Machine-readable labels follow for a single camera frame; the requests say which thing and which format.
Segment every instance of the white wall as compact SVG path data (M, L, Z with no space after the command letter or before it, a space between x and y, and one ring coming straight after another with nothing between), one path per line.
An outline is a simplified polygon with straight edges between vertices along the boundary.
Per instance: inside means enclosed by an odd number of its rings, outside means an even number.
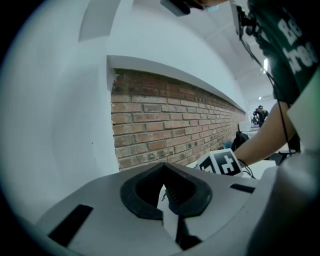
M134 4L115 17L108 55L113 68L133 68L173 77L212 92L245 110L231 71L207 42L164 13Z
M45 2L1 70L1 185L32 223L90 180L119 171L107 38L78 42L88 3Z
M80 41L109 36L120 0L91 0L83 16Z

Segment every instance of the black slot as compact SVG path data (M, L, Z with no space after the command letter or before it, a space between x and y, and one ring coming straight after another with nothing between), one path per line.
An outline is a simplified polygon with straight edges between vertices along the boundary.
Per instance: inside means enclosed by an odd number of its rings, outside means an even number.
M232 184L230 186L230 188L235 189L235 190L239 190L239 191L243 191L243 192L247 192L252 194L255 191L255 188L252 186L245 186L245 185L240 185L240 184Z
M85 222L92 207L79 204L50 234L49 238L58 244L67 247Z

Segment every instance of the person's arm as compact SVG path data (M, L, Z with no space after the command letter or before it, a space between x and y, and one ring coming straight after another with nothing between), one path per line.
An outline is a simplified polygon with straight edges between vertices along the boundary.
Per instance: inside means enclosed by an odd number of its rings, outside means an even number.
M296 131L287 115L287 104L280 102L280 105L288 140L290 140ZM267 120L264 122L259 132L239 147L234 154L237 159L244 161L247 165L251 165L269 157L279 150L285 143L286 136L281 119L281 113L279 105L276 103L271 109Z

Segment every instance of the table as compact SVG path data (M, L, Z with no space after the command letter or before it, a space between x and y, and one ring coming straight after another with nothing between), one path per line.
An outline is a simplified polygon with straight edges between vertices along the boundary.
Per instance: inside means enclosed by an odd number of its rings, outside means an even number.
M269 160L262 160L259 162L256 162L254 164L249 165L249 168L252 170L253 176L257 179L260 180L262 175L264 174L264 171L269 168L269 167L275 167L276 162L275 161L269 161ZM249 174L246 172L243 173L243 178L251 178Z

